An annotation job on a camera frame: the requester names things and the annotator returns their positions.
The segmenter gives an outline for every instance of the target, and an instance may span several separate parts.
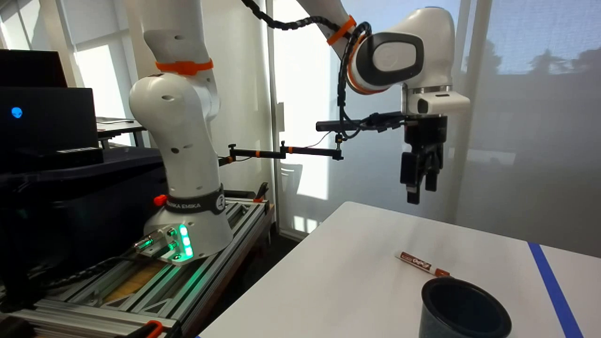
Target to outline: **table surface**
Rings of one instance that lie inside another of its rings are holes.
[[[66,181],[83,181],[100,175],[119,173],[126,169],[141,169],[147,166],[162,166],[162,156],[156,149],[105,149],[104,160],[100,164],[90,166],[74,166],[47,171],[32,171],[32,173],[0,173],[0,190],[2,182],[66,182]]]
[[[554,310],[556,291],[547,290],[532,246],[537,244],[346,203],[201,338],[415,338],[421,288],[430,276],[400,263],[398,252],[487,290],[507,308],[511,336],[599,336],[601,259],[537,246],[575,318],[577,327],[569,327],[566,308]]]
[[[143,132],[145,128],[135,121],[126,119],[96,119],[98,136],[111,136],[111,134],[128,134],[128,132]]]

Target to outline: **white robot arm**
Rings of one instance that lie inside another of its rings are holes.
[[[258,17],[269,19],[254,0],[243,2]],[[147,239],[137,250],[184,265],[220,252],[231,241],[218,160],[207,130],[207,122],[218,113],[213,60],[203,44],[201,0],[135,4],[162,75],[137,81],[130,92],[130,107],[160,149],[169,184],[167,203],[149,220]],[[436,190],[436,175],[442,169],[445,119],[434,113],[468,106],[466,98],[451,92],[455,40],[451,15],[440,8],[425,8],[389,32],[372,36],[367,25],[355,25],[340,0],[299,0],[299,4],[312,17],[320,15],[320,29],[340,57],[340,74],[353,90],[374,94],[397,83],[404,85],[404,113],[370,117],[361,126],[382,132],[383,124],[389,128],[389,121],[395,121],[393,128],[400,126],[398,121],[406,124],[412,154],[404,154],[402,182],[408,184],[410,201],[417,203],[423,177],[427,188]],[[321,126],[344,134],[348,128],[344,122],[351,121],[340,117],[340,122]]]
[[[134,117],[151,132],[169,184],[167,203],[149,220],[145,256],[173,265],[213,256],[231,241],[209,119],[218,113],[213,60],[203,44],[199,0],[137,0],[158,77],[130,92]]]
[[[310,15],[321,15],[353,32],[355,21],[340,0],[299,0]],[[344,59],[348,38],[320,27],[338,59]],[[421,8],[387,32],[365,34],[351,45],[348,83],[359,94],[378,94],[393,85],[406,85],[408,113],[464,111],[470,100],[451,92],[455,27],[449,12]]]

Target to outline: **computer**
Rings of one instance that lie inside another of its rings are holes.
[[[0,49],[0,87],[58,87],[66,89],[58,53]]]
[[[58,53],[0,51],[0,173],[102,162],[90,89],[68,89]]]

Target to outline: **cable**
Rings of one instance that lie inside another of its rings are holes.
[[[306,17],[306,19],[301,19],[301,21],[295,21],[295,23],[282,23],[282,21],[274,21],[273,17],[269,17],[265,12],[261,12],[261,8],[254,2],[254,0],[243,0],[243,4],[246,8],[250,8],[250,12],[265,21],[271,29],[280,29],[280,30],[297,30],[297,29],[303,29],[303,27],[308,27],[308,25],[325,25],[327,29],[331,29],[333,32],[338,32],[340,27],[331,23],[329,19],[325,17]],[[353,49],[357,45],[357,42],[361,40],[361,36],[367,34],[367,36],[372,36],[372,27],[370,23],[361,23],[351,34],[344,34],[344,38],[348,38],[348,44],[344,47],[344,55],[340,59],[340,70],[338,70],[338,122],[340,126],[344,122],[350,122],[355,126],[355,132],[350,136],[344,128],[342,132],[336,134],[336,143],[342,143],[342,141],[348,141],[348,139],[353,139],[361,134],[361,126],[346,113],[346,74],[348,74],[348,66],[350,66],[350,59],[353,55]]]
[[[273,17],[269,17],[265,12],[261,12],[261,8],[254,2],[254,0],[243,0],[243,4],[261,21],[267,23],[267,27],[271,29],[278,29],[278,30],[299,30],[305,29],[308,25],[323,25],[327,29],[331,29],[333,32],[340,30],[338,25],[335,25],[333,21],[325,19],[325,17],[306,17],[301,21],[293,21],[293,23],[282,23],[282,21],[274,21]]]
[[[327,132],[318,143],[314,143],[314,145],[308,145],[308,147],[299,147],[299,149],[316,149],[320,143],[323,143],[323,139],[327,137],[327,136],[331,136],[333,132]]]
[[[350,40],[348,40],[348,44],[344,47],[344,55],[342,55],[340,68],[338,68],[338,100],[336,100],[336,104],[338,104],[338,121],[340,121],[340,126],[344,122],[350,122],[350,124],[353,124],[357,128],[351,136],[348,136],[346,130],[340,130],[338,132],[338,139],[340,141],[353,139],[353,137],[357,137],[361,134],[361,126],[353,119],[350,119],[350,115],[346,113],[344,107],[346,107],[346,72],[348,72],[348,66],[350,66],[350,60],[351,60],[351,53],[355,49],[355,44],[359,42],[359,38],[363,34],[367,34],[367,36],[372,34],[370,23],[361,23],[351,32],[351,36],[350,36]]]
[[[130,258],[134,254],[134,250],[128,250],[120,256],[113,256],[113,258],[107,258],[92,267],[87,267],[72,276],[66,276],[66,278],[60,278],[60,280],[51,280],[45,290],[58,290],[58,288],[66,288],[66,286],[72,286],[72,284],[77,284],[77,282],[83,282],[87,278],[92,278],[96,275],[102,275],[109,269],[113,269],[119,261],[152,261],[152,259],[139,259],[139,258]]]

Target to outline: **green led light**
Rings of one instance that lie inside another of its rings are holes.
[[[145,241],[143,244],[139,244],[139,250],[145,250],[149,246],[152,246],[152,241]]]

